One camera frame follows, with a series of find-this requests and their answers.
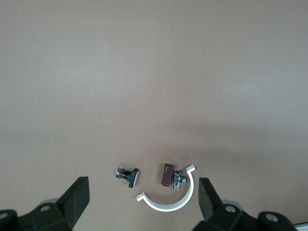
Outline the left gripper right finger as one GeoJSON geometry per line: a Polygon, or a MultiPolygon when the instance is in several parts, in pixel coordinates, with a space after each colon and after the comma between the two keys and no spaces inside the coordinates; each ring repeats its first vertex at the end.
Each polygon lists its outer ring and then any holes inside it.
{"type": "Polygon", "coordinates": [[[199,179],[198,203],[204,220],[196,231],[295,231],[296,227],[282,214],[270,211],[254,218],[232,204],[224,204],[208,178],[199,179]]]}

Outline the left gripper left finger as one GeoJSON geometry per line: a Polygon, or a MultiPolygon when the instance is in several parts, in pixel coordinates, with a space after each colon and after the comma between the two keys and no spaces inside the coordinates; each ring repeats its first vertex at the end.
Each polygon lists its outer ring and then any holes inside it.
{"type": "Polygon", "coordinates": [[[79,177],[54,201],[45,201],[18,216],[15,210],[0,211],[2,231],[72,231],[90,201],[88,177],[79,177]]]}

